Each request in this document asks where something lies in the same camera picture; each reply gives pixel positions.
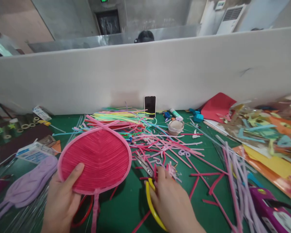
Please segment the purple pipe cleaner craft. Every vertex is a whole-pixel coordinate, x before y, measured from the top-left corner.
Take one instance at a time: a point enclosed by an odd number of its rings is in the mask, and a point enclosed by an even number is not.
[[[21,208],[29,205],[40,194],[49,178],[57,167],[57,158],[48,156],[32,171],[17,179],[6,192],[5,198],[0,203],[0,218],[11,208]]]

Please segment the pink pipe cleaner fan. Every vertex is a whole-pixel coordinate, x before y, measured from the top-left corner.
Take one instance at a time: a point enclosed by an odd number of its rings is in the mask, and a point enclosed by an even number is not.
[[[82,133],[63,150],[58,161],[58,175],[65,181],[75,166],[84,163],[82,175],[73,190],[84,195],[94,195],[92,233],[96,232],[99,194],[124,181],[132,164],[132,152],[126,140],[109,126],[91,116],[87,118],[100,127]]]

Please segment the black hair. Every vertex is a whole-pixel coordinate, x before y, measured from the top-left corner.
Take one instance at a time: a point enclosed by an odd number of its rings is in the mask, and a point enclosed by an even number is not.
[[[135,43],[143,43],[154,41],[154,35],[151,31],[142,31],[140,32],[137,39],[135,39]]]

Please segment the hand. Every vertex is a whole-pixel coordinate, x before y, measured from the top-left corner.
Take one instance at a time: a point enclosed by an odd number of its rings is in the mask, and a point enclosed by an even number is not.
[[[186,191],[161,166],[156,192],[150,188],[154,208],[170,233],[206,233],[196,220]]]
[[[84,164],[79,163],[65,182],[56,173],[49,183],[41,233],[69,233],[73,216],[78,210],[81,194],[72,186],[82,174]]]

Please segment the doorway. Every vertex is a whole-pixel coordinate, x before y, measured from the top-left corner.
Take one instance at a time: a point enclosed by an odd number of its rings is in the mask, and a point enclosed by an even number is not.
[[[119,13],[117,10],[96,13],[101,35],[121,33]]]

